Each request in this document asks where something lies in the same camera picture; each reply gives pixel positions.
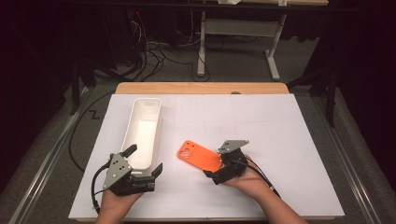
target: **orange phone case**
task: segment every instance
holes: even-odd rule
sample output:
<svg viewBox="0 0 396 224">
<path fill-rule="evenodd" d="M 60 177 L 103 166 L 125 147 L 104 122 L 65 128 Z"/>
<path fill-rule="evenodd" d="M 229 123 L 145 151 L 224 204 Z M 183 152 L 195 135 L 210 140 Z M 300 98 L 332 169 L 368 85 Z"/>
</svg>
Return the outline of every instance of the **orange phone case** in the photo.
<svg viewBox="0 0 396 224">
<path fill-rule="evenodd" d="M 177 156 L 201 170 L 216 172 L 222 165 L 219 154 L 189 140 L 184 142 Z"/>
</svg>

